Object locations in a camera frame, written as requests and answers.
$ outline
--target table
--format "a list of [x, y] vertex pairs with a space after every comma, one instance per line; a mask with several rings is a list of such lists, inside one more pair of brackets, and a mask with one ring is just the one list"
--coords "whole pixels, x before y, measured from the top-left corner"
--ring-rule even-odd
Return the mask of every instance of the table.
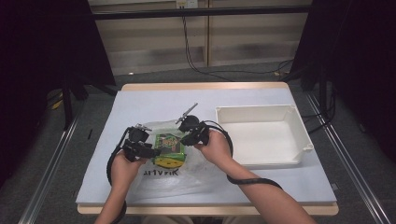
[[[216, 83], [155, 83], [155, 84], [128, 84], [122, 88], [122, 91], [134, 91], [135, 94], [142, 94], [147, 92], [171, 92], [171, 91], [215, 91], [215, 90], [233, 90], [233, 92], [250, 92], [249, 90], [261, 92], [263, 90], [270, 90], [271, 92], [283, 92], [282, 95], [271, 95], [266, 96], [271, 97], [269, 100], [270, 104], [276, 104], [276, 102], [284, 104], [285, 102], [293, 103], [292, 96], [290, 94], [289, 87], [286, 83], [281, 82], [234, 82], [234, 83], [223, 83], [223, 82], [216, 82]], [[324, 171], [321, 168], [320, 162], [318, 161], [318, 156], [313, 150], [312, 153], [307, 154], [307, 158], [310, 165], [316, 165], [316, 168], [313, 170], [309, 170], [309, 166], [304, 167], [305, 161], [302, 161], [302, 166], [299, 168], [293, 169], [283, 169], [286, 170], [285, 172], [293, 172], [296, 169], [304, 169], [309, 170], [308, 172], [318, 172], [316, 175], [321, 175], [323, 177]], [[86, 177], [84, 177], [84, 183], [81, 188], [83, 191], [84, 184], [86, 184]], [[327, 193], [332, 194], [330, 184], [324, 183], [327, 185]], [[104, 191], [103, 194], [107, 196], [108, 191]], [[330, 195], [329, 199], [323, 200], [323, 202], [315, 202], [315, 201], [305, 201], [304, 200], [297, 200], [303, 208], [308, 212], [308, 214], [313, 216], [333, 216], [338, 213], [338, 205], [336, 203], [335, 197], [332, 199], [333, 195]], [[248, 201], [241, 200], [240, 198], [236, 199], [237, 201], [241, 201], [241, 203], [236, 202], [223, 202], [223, 203], [169, 203], [165, 199], [157, 200], [158, 203], [154, 203], [152, 200], [143, 200], [140, 203], [132, 203], [129, 204], [127, 208], [127, 214], [129, 215], [187, 215], [187, 216], [257, 216], [259, 213], [257, 210], [248, 203]], [[102, 209], [102, 205], [97, 203], [78, 203], [78, 211], [81, 214], [99, 214]]]

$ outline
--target white tray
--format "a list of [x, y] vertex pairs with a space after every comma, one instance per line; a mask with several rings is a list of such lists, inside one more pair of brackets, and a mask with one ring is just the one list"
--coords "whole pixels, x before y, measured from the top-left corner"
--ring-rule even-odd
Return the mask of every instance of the white tray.
[[233, 141], [233, 158], [250, 169], [296, 164], [314, 148], [295, 105], [217, 107]]

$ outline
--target human hand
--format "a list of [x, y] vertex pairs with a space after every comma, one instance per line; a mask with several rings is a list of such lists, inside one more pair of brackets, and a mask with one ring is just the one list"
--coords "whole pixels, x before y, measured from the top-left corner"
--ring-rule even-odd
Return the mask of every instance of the human hand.
[[128, 189], [132, 181], [134, 181], [140, 166], [145, 164], [147, 160], [140, 158], [137, 161], [130, 162], [126, 159], [125, 152], [121, 150], [111, 165], [112, 188]]
[[218, 167], [232, 159], [227, 139], [218, 131], [209, 130], [209, 142], [207, 146], [196, 144], [194, 147], [199, 149], [208, 161]]

